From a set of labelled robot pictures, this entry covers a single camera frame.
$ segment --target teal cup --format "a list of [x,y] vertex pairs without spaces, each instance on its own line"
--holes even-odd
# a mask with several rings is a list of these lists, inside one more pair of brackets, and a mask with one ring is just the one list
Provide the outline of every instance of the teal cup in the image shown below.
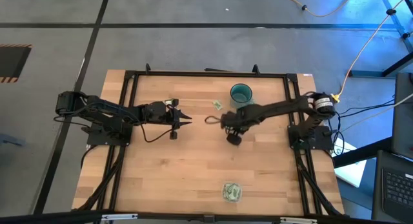
[[246,84],[236,84],[231,88],[231,105],[234,108],[241,108],[249,105],[252,100],[252,90]]

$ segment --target table leg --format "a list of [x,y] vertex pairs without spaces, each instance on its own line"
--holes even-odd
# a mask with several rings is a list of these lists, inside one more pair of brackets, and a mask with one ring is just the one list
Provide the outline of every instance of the table leg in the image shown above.
[[361,147],[357,150],[351,150],[349,152],[343,153],[333,158],[334,168],[339,168],[353,163],[357,163],[365,159],[374,158],[377,155],[378,150],[391,152],[391,146],[392,137],[388,137],[375,143],[369,144],[365,147]]

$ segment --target green object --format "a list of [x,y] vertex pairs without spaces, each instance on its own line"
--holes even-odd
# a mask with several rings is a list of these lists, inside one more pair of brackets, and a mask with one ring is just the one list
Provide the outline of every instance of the green object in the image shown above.
[[241,108],[245,105],[254,104],[254,100],[252,99],[252,90],[246,84],[236,84],[231,88],[230,91],[231,95],[231,107],[233,108]]
[[222,196],[226,201],[237,203],[241,200],[242,188],[237,183],[225,183]]
[[221,109],[222,109],[222,104],[221,104],[221,102],[219,102],[218,100],[213,101],[212,104],[214,104],[214,106],[215,106],[215,108],[216,108],[217,110],[221,110]]

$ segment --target butcher block tabletop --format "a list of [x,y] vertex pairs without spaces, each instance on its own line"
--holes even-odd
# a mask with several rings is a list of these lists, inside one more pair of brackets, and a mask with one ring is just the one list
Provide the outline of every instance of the butcher block tabletop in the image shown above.
[[[124,74],[124,70],[107,72],[102,99],[119,102]],[[297,77],[301,94],[316,90],[312,75],[298,74]],[[283,80],[276,78],[139,76],[134,105],[177,98],[177,108],[192,117],[192,124],[177,130],[177,140],[170,140],[167,134],[153,143],[145,142],[141,127],[134,127],[126,148],[116,211],[303,215],[294,153],[288,144],[288,115],[271,117],[253,126],[242,136],[238,147],[226,140],[227,135],[219,124],[204,122],[207,116],[220,117],[233,110],[230,89],[237,83],[248,85],[255,103],[260,105],[286,98]],[[216,110],[212,104],[215,100],[222,103],[223,109]],[[154,139],[170,128],[149,124],[143,127],[147,139]],[[80,207],[102,180],[107,154],[108,146],[98,146],[86,156],[73,208]],[[331,158],[322,150],[312,150],[312,159],[317,184],[333,206],[344,213]],[[225,183],[241,185],[240,202],[230,203],[223,199]],[[109,204],[111,186],[109,184],[106,191],[104,208]],[[308,184],[307,196],[310,211],[314,213]]]

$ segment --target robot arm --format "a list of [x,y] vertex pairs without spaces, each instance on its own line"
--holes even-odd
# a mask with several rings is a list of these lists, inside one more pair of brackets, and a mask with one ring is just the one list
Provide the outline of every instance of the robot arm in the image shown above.
[[[180,122],[180,118],[191,119],[176,107],[179,100],[170,100],[170,105],[163,101],[151,104],[124,107],[105,101],[97,96],[87,96],[82,92],[63,92],[57,99],[55,112],[60,117],[81,117],[103,127],[109,135],[121,137],[128,126],[143,124],[171,125],[171,139],[176,139],[176,129],[190,122]],[[92,128],[83,127],[86,133]]]
[[296,125],[291,133],[300,139],[314,137],[314,129],[322,120],[330,119],[334,116],[335,110],[332,98],[326,94],[311,93],[291,101],[282,101],[269,105],[247,105],[237,109],[236,113],[227,112],[221,116],[221,128],[228,131],[227,140],[239,145],[241,138],[239,134],[244,134],[250,127],[258,125],[268,117],[292,114],[294,112],[304,112],[308,115],[307,120]]

